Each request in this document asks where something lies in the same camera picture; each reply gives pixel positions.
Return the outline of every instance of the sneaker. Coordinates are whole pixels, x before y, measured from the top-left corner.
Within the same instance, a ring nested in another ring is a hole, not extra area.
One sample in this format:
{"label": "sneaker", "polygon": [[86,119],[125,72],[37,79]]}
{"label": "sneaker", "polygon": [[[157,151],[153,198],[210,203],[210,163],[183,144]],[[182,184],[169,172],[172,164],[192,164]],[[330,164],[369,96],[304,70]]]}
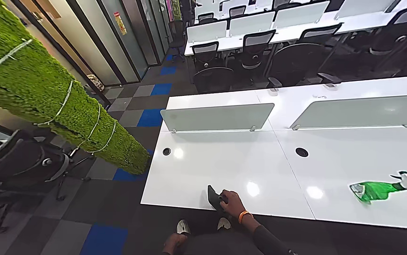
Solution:
{"label": "sneaker", "polygon": [[191,234],[191,230],[189,229],[188,223],[186,220],[181,220],[177,225],[177,234],[188,233]]}
{"label": "sneaker", "polygon": [[220,228],[224,227],[225,229],[230,229],[231,228],[231,224],[230,221],[224,217],[219,219],[219,223],[218,223],[218,230]]}

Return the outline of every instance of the black sleeve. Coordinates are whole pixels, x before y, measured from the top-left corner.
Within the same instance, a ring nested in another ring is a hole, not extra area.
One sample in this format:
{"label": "black sleeve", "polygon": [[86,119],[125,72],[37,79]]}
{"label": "black sleeve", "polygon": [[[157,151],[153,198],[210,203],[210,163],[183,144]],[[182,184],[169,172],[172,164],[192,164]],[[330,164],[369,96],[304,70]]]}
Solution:
{"label": "black sleeve", "polygon": [[297,255],[288,249],[282,241],[277,239],[263,225],[254,231],[254,244],[264,255]]}

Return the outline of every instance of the person's hand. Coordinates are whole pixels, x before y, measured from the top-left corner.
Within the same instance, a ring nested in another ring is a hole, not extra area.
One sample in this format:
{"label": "person's hand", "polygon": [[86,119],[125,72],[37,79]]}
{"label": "person's hand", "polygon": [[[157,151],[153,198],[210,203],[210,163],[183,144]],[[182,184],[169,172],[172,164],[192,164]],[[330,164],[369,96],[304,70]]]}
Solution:
{"label": "person's hand", "polygon": [[185,235],[173,233],[167,238],[166,242],[164,243],[163,252],[167,252],[170,255],[173,255],[173,252],[175,252],[175,248],[182,245],[187,238],[188,237]]}
{"label": "person's hand", "polygon": [[226,204],[224,201],[221,201],[220,205],[224,211],[238,219],[240,214],[246,210],[243,206],[243,202],[241,202],[240,196],[234,191],[223,190],[222,193],[229,199],[229,203]]}

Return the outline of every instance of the moss-covered column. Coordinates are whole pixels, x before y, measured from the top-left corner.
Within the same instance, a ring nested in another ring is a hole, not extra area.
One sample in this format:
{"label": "moss-covered column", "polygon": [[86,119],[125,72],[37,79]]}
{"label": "moss-covered column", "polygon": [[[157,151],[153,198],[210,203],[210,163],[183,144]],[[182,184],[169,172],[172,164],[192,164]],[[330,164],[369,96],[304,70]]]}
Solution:
{"label": "moss-covered column", "polygon": [[0,64],[0,107],[33,123],[53,120],[42,127],[50,127],[74,145],[82,143],[81,148],[88,152],[103,148],[95,155],[130,173],[142,173],[148,152],[87,96],[79,82],[73,81],[69,98],[56,116],[74,77],[0,1],[0,59],[29,39],[32,42],[14,53],[14,59]]}

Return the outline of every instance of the bracelet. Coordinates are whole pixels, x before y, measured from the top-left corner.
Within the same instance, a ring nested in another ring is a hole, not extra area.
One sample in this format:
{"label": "bracelet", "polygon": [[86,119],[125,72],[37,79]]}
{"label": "bracelet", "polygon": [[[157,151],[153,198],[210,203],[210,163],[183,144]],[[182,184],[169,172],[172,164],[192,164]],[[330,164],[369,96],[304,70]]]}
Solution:
{"label": "bracelet", "polygon": [[238,217],[238,223],[241,224],[241,220],[243,219],[243,216],[244,216],[245,214],[250,214],[250,215],[252,215],[252,213],[250,213],[250,212],[248,212],[248,211],[244,211],[244,212],[240,213],[240,216]]}

